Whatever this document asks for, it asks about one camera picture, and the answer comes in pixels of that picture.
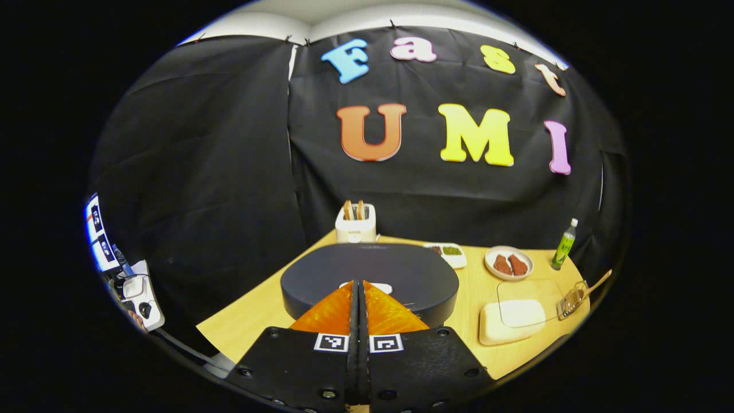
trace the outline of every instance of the wooden table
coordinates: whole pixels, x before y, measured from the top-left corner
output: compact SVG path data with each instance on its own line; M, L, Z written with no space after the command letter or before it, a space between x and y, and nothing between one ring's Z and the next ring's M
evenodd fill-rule
M423 245L422 241L404 240L395 237L380 237L379 243L406 243ZM219 351L237 363L250 349L262 331L269 326L289 327L294 319L283 305L280 277L294 262L311 251L336 243L336 233L331 231L303 254L281 268L270 278L250 290L232 304L204 320L197 328ZM468 264L456 270L459 291L454 312L444 323L452 327L466 343L474 356L487 367L494 379L499 379L532 359L564 334L572 333L589 314L589 300L581 308L561 321L554 318L533 336L517 342L486 346L479 342L479 313L482 307L497 302L497 286L503 282L492 275L484 265L488 247L462 246ZM523 250L535 264L526 280L553 279L565 295L576 282L582 281L581 274L566 258L561 270L551 268L553 250Z

